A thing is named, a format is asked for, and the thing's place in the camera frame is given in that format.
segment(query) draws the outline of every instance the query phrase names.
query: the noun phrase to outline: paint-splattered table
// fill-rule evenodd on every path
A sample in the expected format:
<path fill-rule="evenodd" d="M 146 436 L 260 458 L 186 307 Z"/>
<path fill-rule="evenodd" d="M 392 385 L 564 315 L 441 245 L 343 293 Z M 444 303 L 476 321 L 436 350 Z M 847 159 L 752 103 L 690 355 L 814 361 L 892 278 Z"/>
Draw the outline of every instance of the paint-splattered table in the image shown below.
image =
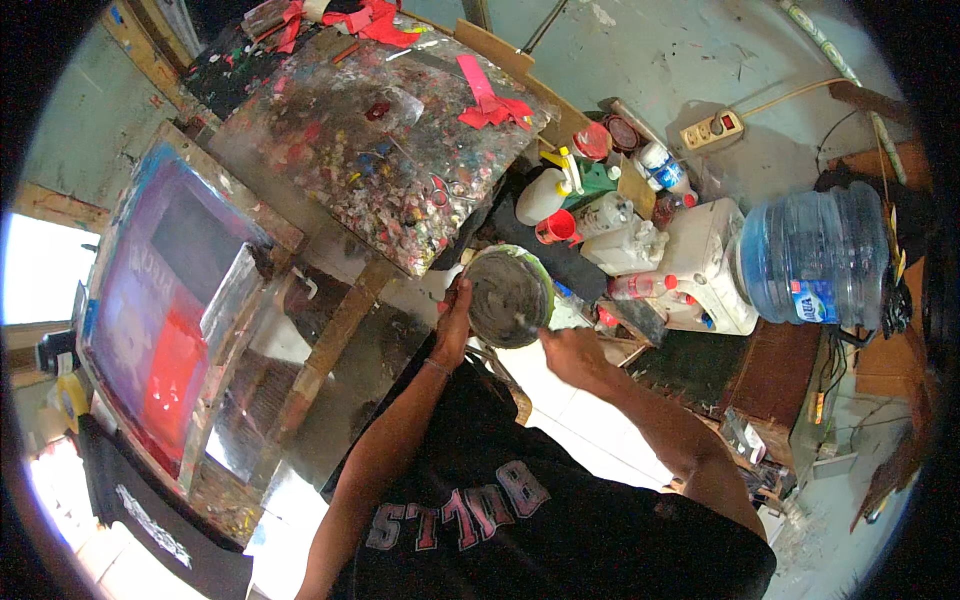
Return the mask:
<path fill-rule="evenodd" d="M 414 20 L 402 16 L 399 29 Z M 470 213 L 550 119 L 533 93 L 439 32 L 411 52 L 360 40 L 333 64 L 337 34 L 323 30 L 283 60 L 210 140 L 211 152 L 251 187 L 274 181 L 293 196 L 275 208 L 295 225 L 322 206 L 412 276 L 422 276 Z M 531 129 L 504 121 L 481 130 L 457 120 L 475 101 L 456 57 L 478 58 L 495 92 L 533 110 Z M 375 107 L 387 108 L 376 116 Z M 431 174 L 453 185 L 431 201 Z M 273 195 L 261 197 L 272 203 Z"/>

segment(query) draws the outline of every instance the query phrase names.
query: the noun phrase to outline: black t-shirt on table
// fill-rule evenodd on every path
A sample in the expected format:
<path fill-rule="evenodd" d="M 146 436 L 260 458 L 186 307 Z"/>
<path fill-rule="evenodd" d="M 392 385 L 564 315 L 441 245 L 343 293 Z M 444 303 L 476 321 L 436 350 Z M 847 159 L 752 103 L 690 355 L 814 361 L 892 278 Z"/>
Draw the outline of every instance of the black t-shirt on table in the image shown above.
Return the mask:
<path fill-rule="evenodd" d="M 334 598 L 760 598 L 756 534 L 674 493 L 599 479 L 469 363 L 383 496 Z"/>

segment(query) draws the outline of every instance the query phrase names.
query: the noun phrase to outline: scissors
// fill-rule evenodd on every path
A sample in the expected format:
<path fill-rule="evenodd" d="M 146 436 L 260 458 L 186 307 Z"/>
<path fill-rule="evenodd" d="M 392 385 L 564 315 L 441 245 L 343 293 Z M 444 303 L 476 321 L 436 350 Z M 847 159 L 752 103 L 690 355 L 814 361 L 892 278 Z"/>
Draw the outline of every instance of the scissors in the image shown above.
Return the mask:
<path fill-rule="evenodd" d="M 473 202 L 473 198 L 468 198 L 465 196 L 467 193 L 467 187 L 459 181 L 451 181 L 450 183 L 447 183 L 444 178 L 440 177 L 436 173 L 429 173 L 428 175 L 430 176 L 430 179 L 433 180 L 433 191 L 430 192 L 430 202 L 432 202 L 437 208 L 446 206 L 451 198 L 464 203 Z"/>

